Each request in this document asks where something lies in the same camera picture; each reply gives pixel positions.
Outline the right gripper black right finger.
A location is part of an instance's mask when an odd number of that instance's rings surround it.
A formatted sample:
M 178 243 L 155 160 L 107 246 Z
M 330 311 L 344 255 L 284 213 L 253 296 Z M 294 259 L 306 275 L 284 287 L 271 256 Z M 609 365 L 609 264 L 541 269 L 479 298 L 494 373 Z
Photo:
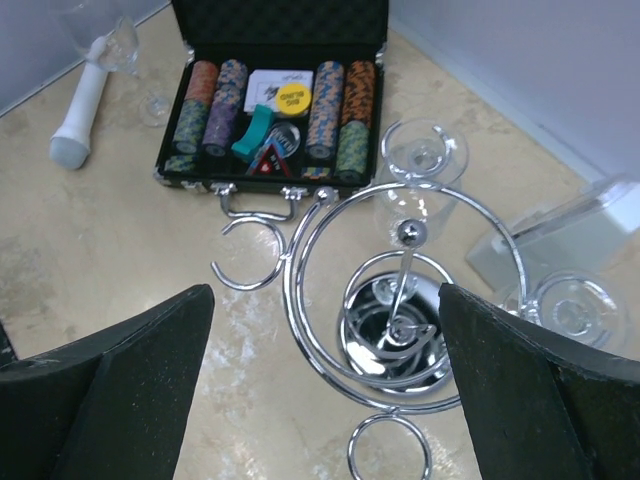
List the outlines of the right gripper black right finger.
M 639 363 L 439 290 L 444 333 L 484 479 L 636 479 Z

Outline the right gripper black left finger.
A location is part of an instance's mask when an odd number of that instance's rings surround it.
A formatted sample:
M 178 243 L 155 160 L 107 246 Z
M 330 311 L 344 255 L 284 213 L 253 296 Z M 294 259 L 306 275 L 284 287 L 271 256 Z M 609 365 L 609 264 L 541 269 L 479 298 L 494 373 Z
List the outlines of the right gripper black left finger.
M 3 333 L 2 478 L 173 478 L 214 305 L 194 285 L 29 358 Z

